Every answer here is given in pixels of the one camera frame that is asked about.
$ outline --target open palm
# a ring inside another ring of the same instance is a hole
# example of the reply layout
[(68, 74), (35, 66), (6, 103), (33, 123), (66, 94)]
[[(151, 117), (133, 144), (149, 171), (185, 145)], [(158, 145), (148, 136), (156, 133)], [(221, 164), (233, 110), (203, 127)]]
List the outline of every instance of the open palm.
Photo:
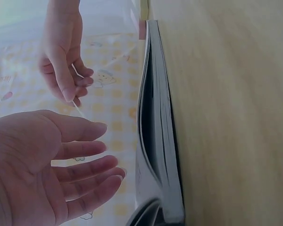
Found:
[(102, 153), (105, 145), (94, 140), (105, 131), (102, 123), (49, 111), (0, 119), (0, 193), (8, 198), (13, 226), (60, 225), (116, 193), (125, 170), (116, 167), (114, 156), (69, 167), (50, 165), (53, 159)]

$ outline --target wooden surface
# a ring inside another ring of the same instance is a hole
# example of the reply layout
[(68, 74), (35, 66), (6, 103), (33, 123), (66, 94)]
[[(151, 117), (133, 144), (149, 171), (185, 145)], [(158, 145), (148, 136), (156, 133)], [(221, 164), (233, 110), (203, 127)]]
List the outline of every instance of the wooden surface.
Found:
[(283, 0), (150, 0), (188, 226), (283, 226)]

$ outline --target cartoon bear print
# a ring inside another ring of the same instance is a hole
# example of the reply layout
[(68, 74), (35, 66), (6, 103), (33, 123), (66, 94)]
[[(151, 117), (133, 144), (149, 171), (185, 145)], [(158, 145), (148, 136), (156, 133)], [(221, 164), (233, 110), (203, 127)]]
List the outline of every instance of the cartoon bear print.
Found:
[(85, 157), (80, 157), (80, 158), (74, 158), (76, 161), (85, 161)]
[(99, 70), (92, 76), (92, 78), (94, 80), (93, 86), (95, 88), (103, 88), (105, 85), (116, 82), (115, 78), (113, 78), (113, 74), (105, 70)]
[(80, 218), (84, 219), (84, 220), (92, 219), (93, 218), (93, 212), (87, 213), (87, 214), (81, 216)]

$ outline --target thread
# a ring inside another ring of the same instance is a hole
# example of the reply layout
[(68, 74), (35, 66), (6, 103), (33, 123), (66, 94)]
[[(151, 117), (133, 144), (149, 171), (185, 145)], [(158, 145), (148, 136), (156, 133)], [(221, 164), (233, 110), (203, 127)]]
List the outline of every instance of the thread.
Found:
[(76, 109), (77, 109), (77, 111), (80, 113), (80, 115), (81, 115), (83, 118), (87, 119), (87, 118), (86, 118), (86, 116), (84, 115), (84, 113), (83, 113), (83, 112), (81, 112), (81, 110), (79, 109), (79, 107), (75, 104), (75, 102), (74, 102), (74, 101), (72, 101), (72, 103), (74, 104), (75, 108), (76, 108)]
[[(84, 79), (84, 77), (83, 76), (81, 76), (77, 71), (76, 71), (76, 69), (75, 69), (75, 66), (72, 64), (72, 67), (73, 67), (73, 69), (75, 70), (75, 72), (76, 72), (76, 74), (79, 76), (79, 77), (81, 77), (81, 78), (83, 78)], [(80, 108), (75, 104), (75, 102), (74, 101), (72, 101), (72, 103), (74, 104), (74, 106), (75, 106), (75, 108), (77, 109), (77, 111), (80, 113), (80, 115), (83, 117), (83, 118), (85, 118), (85, 119), (87, 119), (86, 118), (86, 116), (84, 115), (84, 113), (83, 112), (81, 112), (81, 110), (80, 110)]]

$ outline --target yellow checkered pattern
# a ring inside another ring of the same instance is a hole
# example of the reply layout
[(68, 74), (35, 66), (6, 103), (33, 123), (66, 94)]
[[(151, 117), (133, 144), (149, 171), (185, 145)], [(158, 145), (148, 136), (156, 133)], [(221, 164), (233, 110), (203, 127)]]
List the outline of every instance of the yellow checkered pattern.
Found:
[[(107, 133), (100, 139), (108, 146), (105, 154), (116, 156), (119, 166), (126, 168), (128, 175), (111, 201), (64, 225), (123, 226), (134, 211), (135, 118), (140, 84), (137, 40), (135, 34), (83, 37), (82, 59), (95, 71), (95, 83), (88, 88), (88, 95), (81, 98), (80, 110), (87, 119), (108, 125)], [(64, 105), (48, 91), (38, 72), (37, 50), (36, 41), (0, 49), (0, 77), (11, 77), (9, 82), (0, 80), (0, 117), (40, 109), (80, 116), (74, 107)], [(67, 166), (93, 159), (76, 158), (52, 164)]]

